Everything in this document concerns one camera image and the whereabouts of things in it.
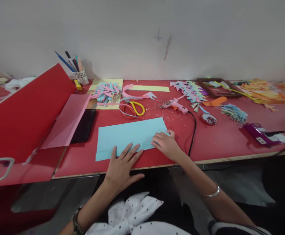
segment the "glue gun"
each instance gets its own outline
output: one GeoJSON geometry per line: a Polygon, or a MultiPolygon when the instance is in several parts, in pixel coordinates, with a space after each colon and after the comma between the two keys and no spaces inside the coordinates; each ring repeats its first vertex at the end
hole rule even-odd
{"type": "Polygon", "coordinates": [[[161,107],[161,108],[169,108],[169,107],[173,107],[175,110],[179,110],[181,111],[183,114],[187,113],[188,112],[188,109],[185,108],[184,106],[180,105],[178,102],[177,102],[177,99],[174,98],[174,99],[171,99],[167,102],[165,102],[161,107]]]}

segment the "person's left hand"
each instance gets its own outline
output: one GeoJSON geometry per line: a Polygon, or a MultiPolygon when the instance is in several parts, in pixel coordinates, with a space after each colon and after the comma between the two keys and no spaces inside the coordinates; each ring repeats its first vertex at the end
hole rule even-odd
{"type": "Polygon", "coordinates": [[[109,184],[110,187],[113,187],[116,190],[116,193],[119,194],[132,183],[145,177],[144,174],[137,174],[134,176],[129,175],[129,171],[143,153],[143,150],[139,150],[135,156],[133,154],[140,145],[135,145],[130,151],[130,147],[133,144],[129,144],[121,153],[121,155],[116,158],[116,147],[113,147],[113,152],[111,155],[110,164],[104,181],[109,184]]]}

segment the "purple device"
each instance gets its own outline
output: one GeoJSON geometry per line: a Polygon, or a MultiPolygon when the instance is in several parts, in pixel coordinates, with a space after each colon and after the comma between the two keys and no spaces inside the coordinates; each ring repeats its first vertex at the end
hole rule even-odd
{"type": "Polygon", "coordinates": [[[267,132],[266,129],[264,129],[259,123],[247,124],[243,128],[261,145],[270,147],[281,143],[281,141],[275,136],[267,136],[265,134],[267,132]]]}

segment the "phone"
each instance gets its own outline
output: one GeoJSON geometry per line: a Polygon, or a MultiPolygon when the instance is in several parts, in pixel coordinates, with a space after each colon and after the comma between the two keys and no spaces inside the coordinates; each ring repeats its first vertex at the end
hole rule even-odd
{"type": "Polygon", "coordinates": [[[96,117],[95,109],[86,109],[82,115],[74,135],[71,140],[72,143],[86,142],[89,139],[91,128],[96,117]]]}

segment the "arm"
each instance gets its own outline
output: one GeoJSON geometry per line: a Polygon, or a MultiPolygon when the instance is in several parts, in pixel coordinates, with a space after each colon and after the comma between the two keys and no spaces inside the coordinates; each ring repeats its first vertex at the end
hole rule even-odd
{"type": "MultiPolygon", "coordinates": [[[[160,150],[166,157],[179,164],[191,179],[201,195],[211,195],[217,191],[216,184],[180,149],[174,139],[174,132],[156,133],[151,144],[160,150]]],[[[202,197],[212,216],[226,223],[255,226],[240,207],[222,190],[215,197],[202,197]]]]}
{"type": "MultiPolygon", "coordinates": [[[[143,150],[140,150],[133,156],[140,145],[135,145],[135,147],[129,151],[131,146],[132,144],[129,144],[118,158],[115,156],[116,147],[113,148],[110,164],[103,183],[78,213],[77,223],[82,231],[86,232],[91,227],[115,196],[132,183],[144,177],[144,174],[137,174],[134,176],[129,175],[129,171],[133,164],[143,153],[143,150]]],[[[73,235],[73,222],[70,221],[60,234],[73,235]]]]}

